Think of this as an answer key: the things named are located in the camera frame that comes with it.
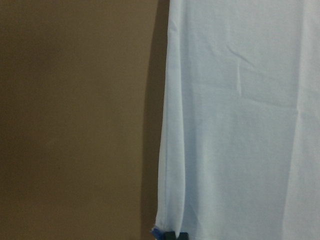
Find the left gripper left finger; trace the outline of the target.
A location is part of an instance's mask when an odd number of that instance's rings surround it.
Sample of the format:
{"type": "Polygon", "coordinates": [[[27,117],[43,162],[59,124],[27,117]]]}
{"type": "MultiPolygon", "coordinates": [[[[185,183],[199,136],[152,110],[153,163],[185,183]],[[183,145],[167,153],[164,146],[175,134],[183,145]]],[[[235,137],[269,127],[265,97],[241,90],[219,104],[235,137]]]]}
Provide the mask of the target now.
{"type": "Polygon", "coordinates": [[[158,228],[153,228],[151,230],[151,234],[156,240],[175,240],[175,232],[174,231],[161,231],[158,228]]]}

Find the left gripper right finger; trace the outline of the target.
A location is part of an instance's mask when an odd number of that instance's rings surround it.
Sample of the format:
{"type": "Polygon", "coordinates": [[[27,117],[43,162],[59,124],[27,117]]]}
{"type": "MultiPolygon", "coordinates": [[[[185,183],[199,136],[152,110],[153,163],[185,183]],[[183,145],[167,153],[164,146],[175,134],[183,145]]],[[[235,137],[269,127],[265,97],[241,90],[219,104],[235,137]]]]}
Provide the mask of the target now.
{"type": "Polygon", "coordinates": [[[181,232],[178,236],[178,240],[189,240],[189,234],[187,232],[181,232]]]}

